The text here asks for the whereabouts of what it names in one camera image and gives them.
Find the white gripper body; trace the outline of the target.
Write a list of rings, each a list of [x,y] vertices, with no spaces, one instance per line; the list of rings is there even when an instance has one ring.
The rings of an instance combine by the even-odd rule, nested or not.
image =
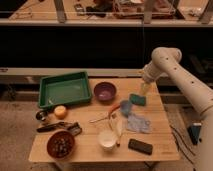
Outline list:
[[[142,69],[141,77],[146,83],[155,82],[158,78],[158,70],[156,66],[152,62],[146,64]]]

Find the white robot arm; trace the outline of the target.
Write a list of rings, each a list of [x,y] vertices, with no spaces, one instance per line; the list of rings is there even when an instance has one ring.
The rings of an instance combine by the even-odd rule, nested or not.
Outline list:
[[[146,83],[156,81],[166,73],[202,118],[195,170],[213,171],[213,89],[186,69],[179,61],[182,53],[178,48],[158,47],[151,53],[152,60],[142,69]]]

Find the translucent yellowish gripper finger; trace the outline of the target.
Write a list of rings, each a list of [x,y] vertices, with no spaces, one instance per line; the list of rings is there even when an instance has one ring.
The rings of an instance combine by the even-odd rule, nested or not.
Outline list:
[[[141,84],[141,92],[140,92],[140,94],[142,96],[145,96],[149,92],[150,87],[151,87],[150,83],[142,83]]]

